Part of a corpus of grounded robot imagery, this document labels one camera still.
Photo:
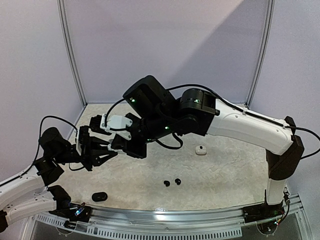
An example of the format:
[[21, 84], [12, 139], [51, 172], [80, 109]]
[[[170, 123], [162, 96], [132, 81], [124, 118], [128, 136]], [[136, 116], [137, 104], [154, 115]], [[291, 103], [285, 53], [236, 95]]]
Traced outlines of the black oval charging case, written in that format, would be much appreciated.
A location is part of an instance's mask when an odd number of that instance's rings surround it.
[[108, 199], [108, 194], [106, 192], [95, 192], [92, 194], [91, 199], [94, 202], [104, 202]]

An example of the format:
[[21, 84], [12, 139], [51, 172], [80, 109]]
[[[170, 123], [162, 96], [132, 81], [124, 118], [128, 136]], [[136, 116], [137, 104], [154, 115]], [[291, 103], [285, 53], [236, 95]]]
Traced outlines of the white square charging case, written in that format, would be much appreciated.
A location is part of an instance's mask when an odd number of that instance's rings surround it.
[[198, 156], [204, 156], [207, 154], [207, 148], [203, 145], [199, 145], [195, 148], [195, 154]]

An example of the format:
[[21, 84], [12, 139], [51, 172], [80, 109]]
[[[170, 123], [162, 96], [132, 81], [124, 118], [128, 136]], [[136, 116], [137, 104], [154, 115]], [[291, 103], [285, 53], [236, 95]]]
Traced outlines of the white oval charging case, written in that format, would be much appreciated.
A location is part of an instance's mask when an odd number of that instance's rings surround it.
[[107, 145], [107, 149], [108, 149], [108, 151], [110, 151], [110, 152], [118, 152], [117, 149], [112, 148], [112, 144], [111, 144], [111, 143]]

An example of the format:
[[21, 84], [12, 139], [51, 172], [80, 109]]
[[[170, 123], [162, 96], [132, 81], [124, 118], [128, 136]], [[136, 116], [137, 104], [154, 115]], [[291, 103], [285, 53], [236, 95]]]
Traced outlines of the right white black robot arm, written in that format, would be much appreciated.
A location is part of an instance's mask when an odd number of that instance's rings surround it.
[[266, 151], [268, 183], [265, 202], [259, 206], [262, 218], [278, 210], [287, 179], [293, 175], [305, 150], [295, 134], [291, 117], [271, 118], [236, 106], [198, 84], [189, 84], [181, 97], [175, 98], [154, 76], [134, 83], [123, 99], [135, 114], [109, 115], [101, 122], [115, 133], [113, 149], [135, 158], [145, 158], [147, 143], [170, 134], [179, 136], [221, 136], [243, 141]]

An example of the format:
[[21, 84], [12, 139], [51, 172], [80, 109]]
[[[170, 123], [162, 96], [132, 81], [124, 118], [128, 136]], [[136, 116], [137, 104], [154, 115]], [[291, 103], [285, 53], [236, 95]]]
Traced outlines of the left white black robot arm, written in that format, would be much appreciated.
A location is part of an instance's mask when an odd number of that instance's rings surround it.
[[62, 165], [81, 163], [87, 171], [99, 167], [117, 152], [109, 142], [90, 136], [88, 126], [80, 128], [80, 140], [71, 144], [56, 127], [46, 129], [38, 140], [43, 156], [29, 167], [0, 183], [0, 230], [27, 217], [49, 212], [70, 222], [89, 222], [92, 208], [73, 203], [69, 194], [54, 185], [64, 173]]

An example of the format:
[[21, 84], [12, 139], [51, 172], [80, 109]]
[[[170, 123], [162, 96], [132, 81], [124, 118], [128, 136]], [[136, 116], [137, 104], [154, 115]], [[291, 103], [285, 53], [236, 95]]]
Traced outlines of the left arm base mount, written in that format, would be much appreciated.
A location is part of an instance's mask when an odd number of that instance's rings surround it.
[[49, 211], [50, 214], [68, 219], [70, 222], [88, 223], [93, 208], [85, 204], [72, 203], [69, 200], [57, 202], [55, 210]]

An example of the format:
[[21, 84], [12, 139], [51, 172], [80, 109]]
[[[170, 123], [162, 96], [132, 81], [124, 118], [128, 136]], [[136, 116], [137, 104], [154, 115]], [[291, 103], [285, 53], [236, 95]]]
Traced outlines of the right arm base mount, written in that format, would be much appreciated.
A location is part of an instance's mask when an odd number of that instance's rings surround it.
[[276, 205], [268, 205], [264, 202], [256, 205], [245, 206], [241, 210], [245, 223], [275, 218], [284, 213], [284, 207], [281, 203]]

